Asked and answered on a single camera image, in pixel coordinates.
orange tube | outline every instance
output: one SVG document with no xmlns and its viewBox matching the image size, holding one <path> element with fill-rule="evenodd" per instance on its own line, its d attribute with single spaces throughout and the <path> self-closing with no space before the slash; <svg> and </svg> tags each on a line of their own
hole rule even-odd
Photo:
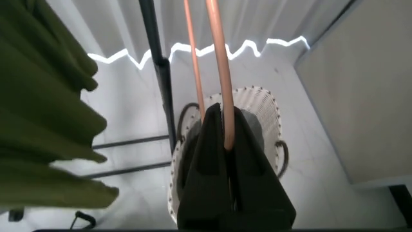
<svg viewBox="0 0 412 232">
<path fill-rule="evenodd" d="M 192 48 L 193 70 L 194 70 L 194 75 L 196 77 L 196 91 L 198 93 L 200 119 L 201 119 L 201 122 L 203 122 L 203 119 L 205 118 L 205 103 L 203 102 L 203 91 L 201 90 L 198 57 L 196 56 L 196 41 L 194 39 L 192 17 L 191 17 L 191 11 L 189 8 L 189 0 L 185 0 L 185 13 L 186 13 L 186 21 L 187 21 L 187 31 L 189 32 L 189 40 L 191 42 L 191 48 Z"/>
<path fill-rule="evenodd" d="M 223 100 L 223 121 L 225 123 L 225 149 L 230 151 L 234 144 L 234 106 L 232 82 L 230 80 L 229 61 L 225 48 L 225 36 L 221 27 L 221 18 L 217 0 L 205 0 L 212 29 L 214 51 L 218 61 L 221 96 Z"/>
</svg>

green garment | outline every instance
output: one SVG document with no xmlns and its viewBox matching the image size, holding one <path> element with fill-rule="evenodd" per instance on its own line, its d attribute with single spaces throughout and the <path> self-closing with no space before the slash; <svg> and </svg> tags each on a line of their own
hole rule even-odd
<svg viewBox="0 0 412 232">
<path fill-rule="evenodd" d="M 117 188 L 54 169 L 106 158 L 91 149 L 106 120 L 80 100 L 97 65 L 44 0 L 0 0 L 0 207 L 104 208 Z"/>
</svg>

wavy light line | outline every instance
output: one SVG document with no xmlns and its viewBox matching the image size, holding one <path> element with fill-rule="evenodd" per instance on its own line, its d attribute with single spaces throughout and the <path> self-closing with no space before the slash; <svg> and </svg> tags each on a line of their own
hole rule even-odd
<svg viewBox="0 0 412 232">
<path fill-rule="evenodd" d="M 281 46 L 290 46 L 293 45 L 295 43 L 298 42 L 303 42 L 304 45 L 306 46 L 307 49 L 310 49 L 309 44 L 307 42 L 307 40 L 303 37 L 303 36 L 299 36 L 296 39 L 293 39 L 289 42 L 286 42 L 284 40 L 281 39 L 267 39 L 266 43 L 267 44 L 278 44 Z M 261 53 L 258 51 L 258 48 L 256 46 L 256 43 L 250 40 L 245 40 L 245 42 L 243 42 L 242 46 L 234 53 L 231 53 L 229 50 L 229 46 L 226 44 L 226 52 L 227 52 L 227 57 L 229 60 L 233 60 L 235 59 L 238 55 L 240 55 L 245 49 L 246 47 L 249 47 L 253 50 L 253 54 L 256 57 L 260 57 Z M 182 44 L 182 43 L 175 43 L 172 48 L 171 48 L 171 53 L 169 56 L 169 61 L 172 62 L 173 59 L 173 54 L 177 51 L 182 51 L 182 52 L 191 52 L 191 46 L 188 44 Z M 211 53 L 214 51 L 214 45 L 210 45 L 205 47 L 202 50 L 199 50 L 196 48 L 196 55 L 198 57 L 202 57 L 208 53 Z M 105 64 L 111 64 L 113 62 L 115 62 L 117 59 L 122 58 L 124 56 L 128 56 L 130 61 L 139 69 L 142 70 L 144 67 L 144 64 L 146 63 L 146 61 L 152 56 L 152 53 L 150 52 L 150 50 L 147 50 L 142 57 L 142 60 L 139 62 L 137 62 L 131 55 L 129 55 L 129 52 L 127 51 L 127 49 L 123 49 L 117 53 L 115 53 L 114 55 L 112 55 L 109 58 L 105 58 L 101 55 L 97 55 L 97 54 L 92 54 L 92 53 L 88 53 L 89 57 L 92 58 L 95 61 L 99 61 Z"/>
</svg>

laundry basket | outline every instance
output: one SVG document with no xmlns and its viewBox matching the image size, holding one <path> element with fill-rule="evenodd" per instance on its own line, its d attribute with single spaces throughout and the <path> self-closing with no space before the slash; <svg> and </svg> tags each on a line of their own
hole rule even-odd
<svg viewBox="0 0 412 232">
<path fill-rule="evenodd" d="M 271 167 L 280 178 L 287 167 L 288 151 L 286 144 L 282 141 L 281 118 L 274 96 L 270 91 L 257 86 L 238 88 L 232 93 L 234 105 L 242 111 L 257 143 L 265 152 Z M 222 102 L 220 93 L 205 98 L 205 108 L 207 109 L 217 102 L 220 104 Z M 167 194 L 169 213 L 175 222 L 177 222 L 180 197 L 185 185 L 185 174 L 190 167 L 190 155 L 194 153 L 201 128 L 198 110 L 187 111 L 181 117 L 183 121 L 179 129 L 181 129 L 182 134 L 178 135 L 181 139 L 173 151 L 171 178 Z"/>
</svg>

white marble floor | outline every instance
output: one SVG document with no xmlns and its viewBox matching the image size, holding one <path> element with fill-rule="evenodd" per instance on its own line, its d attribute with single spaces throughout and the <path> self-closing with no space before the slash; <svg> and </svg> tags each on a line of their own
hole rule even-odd
<svg viewBox="0 0 412 232">
<path fill-rule="evenodd" d="M 292 65 L 292 48 L 267 46 L 261 57 L 246 49 L 230 62 L 233 88 L 262 86 L 277 99 L 290 165 L 281 183 L 297 211 L 294 228 L 394 228 L 405 222 L 386 188 L 351 187 Z M 204 95 L 220 92 L 214 54 L 199 59 Z M 191 57 L 175 54 L 172 61 L 175 118 L 188 102 L 196 101 Z M 125 57 L 99 64 L 98 89 L 82 99 L 108 120 L 95 144 L 167 134 L 160 92 L 152 64 L 141 71 Z M 105 164 L 82 160 L 56 164 L 76 174 L 90 174 L 170 160 L 168 140 L 108 148 Z M 99 228 L 172 229 L 166 205 L 169 168 L 101 178 L 120 188 L 107 209 L 86 210 Z M 0 231 L 69 228 L 76 209 L 30 208 L 24 220 L 7 222 L 0 215 Z M 76 227 L 86 223 L 78 220 Z"/>
</svg>

